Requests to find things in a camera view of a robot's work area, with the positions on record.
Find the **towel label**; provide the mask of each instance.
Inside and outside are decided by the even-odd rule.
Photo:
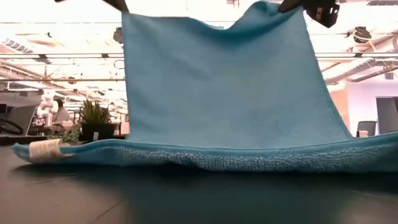
[[[98,132],[94,132],[93,141],[97,141],[98,140],[98,135],[99,135]]]
[[[29,144],[29,160],[33,163],[55,162],[72,156],[71,154],[63,154],[60,146],[69,146],[69,144],[62,143],[62,139],[31,142]]]

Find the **desk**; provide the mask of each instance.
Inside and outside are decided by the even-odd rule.
[[[34,141],[43,141],[46,140],[49,136],[10,136],[10,135],[1,135],[0,134],[0,146],[11,146],[15,143],[18,144],[30,144]],[[124,139],[123,134],[114,135],[114,139]]]
[[[31,166],[0,147],[4,224],[395,224],[398,176]]]

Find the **black cable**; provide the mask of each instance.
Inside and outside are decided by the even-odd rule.
[[[19,126],[17,123],[15,123],[15,122],[10,121],[10,120],[8,120],[6,118],[0,118],[0,121],[5,122],[7,124],[10,124],[13,127],[15,127],[16,129],[18,129],[18,131],[15,131],[15,130],[11,130],[11,129],[5,128],[4,126],[0,126],[0,133],[1,132],[5,132],[5,133],[9,133],[9,134],[18,134],[18,135],[21,135],[21,134],[24,133],[24,129],[21,126]]]
[[[116,63],[117,63],[117,62],[123,62],[123,63],[124,63],[124,60],[116,60],[116,61],[113,62],[113,67],[114,67],[114,68],[116,68],[116,69],[124,69],[124,68],[119,68],[119,67],[117,67],[117,66],[116,66]]]

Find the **microfiber cloth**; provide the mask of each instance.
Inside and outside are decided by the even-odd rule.
[[[254,3],[232,27],[123,14],[130,135],[62,147],[57,163],[220,171],[395,172],[398,134],[353,139],[301,7]],[[29,148],[15,145],[29,161]]]

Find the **ceiling duct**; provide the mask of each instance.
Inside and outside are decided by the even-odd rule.
[[[366,30],[366,27],[355,27],[353,34],[354,41],[359,44],[365,44],[372,39],[372,35],[368,30]]]
[[[397,0],[372,0],[368,2],[368,6],[398,6]]]
[[[384,74],[384,78],[385,78],[386,80],[393,80],[393,79],[394,79],[394,72],[386,72],[386,73]]]
[[[385,53],[398,52],[398,36],[394,36],[379,45],[378,51]],[[380,63],[374,58],[360,58],[349,63],[337,65],[327,71],[323,72],[323,78],[326,84],[336,83],[349,76],[361,73],[369,68],[378,66]]]
[[[18,44],[16,41],[11,40],[10,38],[5,38],[1,43],[23,54],[33,53],[33,50],[29,49],[28,47],[22,44]]]
[[[31,54],[34,53],[33,50],[31,50],[30,48],[26,47],[24,44],[20,44],[15,40],[12,40],[10,38],[5,38],[3,39],[0,44],[3,44],[11,49],[14,49],[17,52],[23,53],[23,54]],[[43,62],[46,64],[51,64],[51,62],[46,59],[46,58],[38,58],[38,59],[34,59],[36,62]]]
[[[57,92],[60,92],[64,96],[67,96],[68,98],[71,98],[71,99],[76,99],[76,98],[83,97],[82,100],[84,100],[85,98],[88,98],[90,100],[95,100],[95,99],[102,100],[104,98],[102,96],[102,95],[104,95],[104,93],[102,93],[102,95],[101,95],[101,93],[91,93],[91,91],[76,90],[76,91],[73,91],[73,94],[70,94],[70,91],[68,90],[68,88],[66,88],[66,86],[64,86],[62,83],[56,83],[55,80],[52,81],[52,82],[42,81],[40,83],[38,83],[38,82],[30,82],[30,84],[28,84],[27,81],[31,80],[32,78],[28,77],[26,74],[27,75],[31,75],[31,76],[35,77],[34,79],[39,79],[39,80],[42,79],[42,78],[43,79],[48,78],[48,77],[46,77],[46,76],[44,76],[42,74],[35,73],[33,71],[29,71],[29,70],[27,70],[27,69],[25,69],[23,67],[20,67],[20,66],[17,66],[17,65],[13,65],[13,64],[11,64],[9,62],[6,62],[6,61],[0,59],[0,76],[11,77],[11,78],[15,77],[15,78],[18,78],[18,79],[25,80],[25,81],[21,81],[20,82],[20,83],[23,83],[23,85],[31,86],[34,83],[36,83],[38,85],[45,85],[45,86],[48,86],[49,88],[53,88],[53,89],[54,88],[58,88]],[[123,106],[115,105],[115,107],[117,107],[119,109],[124,109]]]
[[[397,70],[397,69],[398,69],[398,67],[396,67],[396,66],[395,66],[395,67],[389,67],[389,68],[383,68],[382,70],[380,70],[380,71],[378,71],[378,72],[374,72],[374,73],[372,73],[372,74],[364,75],[364,76],[359,77],[359,78],[356,78],[356,79],[354,79],[354,80],[350,80],[350,82],[361,82],[361,81],[365,81],[365,80],[367,80],[367,79],[370,79],[370,78],[373,78],[373,77],[382,75],[382,74],[384,74],[384,73],[390,73],[391,75],[394,75],[394,74],[393,74],[393,71],[395,71],[395,70]]]
[[[123,44],[122,27],[117,27],[116,30],[113,32],[113,40],[119,44]]]

